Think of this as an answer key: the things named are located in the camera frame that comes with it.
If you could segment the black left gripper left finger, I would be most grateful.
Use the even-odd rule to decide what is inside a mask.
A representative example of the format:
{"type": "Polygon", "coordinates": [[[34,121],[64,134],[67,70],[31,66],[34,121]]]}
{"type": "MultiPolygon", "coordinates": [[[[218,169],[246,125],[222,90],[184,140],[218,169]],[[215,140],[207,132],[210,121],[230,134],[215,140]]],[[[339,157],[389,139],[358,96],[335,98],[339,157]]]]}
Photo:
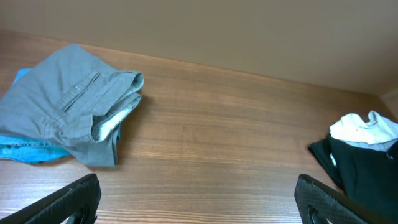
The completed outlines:
{"type": "Polygon", "coordinates": [[[1,223],[94,224],[101,200],[96,174],[88,174],[5,218],[1,223]]]}

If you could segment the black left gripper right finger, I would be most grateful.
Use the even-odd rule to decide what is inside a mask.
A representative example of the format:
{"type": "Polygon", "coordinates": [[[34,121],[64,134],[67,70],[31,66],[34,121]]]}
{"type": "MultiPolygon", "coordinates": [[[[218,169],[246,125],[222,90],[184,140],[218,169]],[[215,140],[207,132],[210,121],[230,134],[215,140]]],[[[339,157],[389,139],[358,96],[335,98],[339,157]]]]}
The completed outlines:
{"type": "Polygon", "coordinates": [[[303,224],[394,224],[307,174],[300,174],[294,198],[303,224]]]}

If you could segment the grey cotton shorts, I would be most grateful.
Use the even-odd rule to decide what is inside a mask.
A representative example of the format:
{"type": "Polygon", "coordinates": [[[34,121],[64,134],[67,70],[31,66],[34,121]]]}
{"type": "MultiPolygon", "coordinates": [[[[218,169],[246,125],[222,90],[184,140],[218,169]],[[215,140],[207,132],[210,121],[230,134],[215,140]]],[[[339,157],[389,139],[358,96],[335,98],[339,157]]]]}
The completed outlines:
{"type": "Polygon", "coordinates": [[[1,134],[50,141],[86,166],[114,167],[118,128],[141,101],[143,84],[143,74],[70,44],[1,98],[1,134]]]}

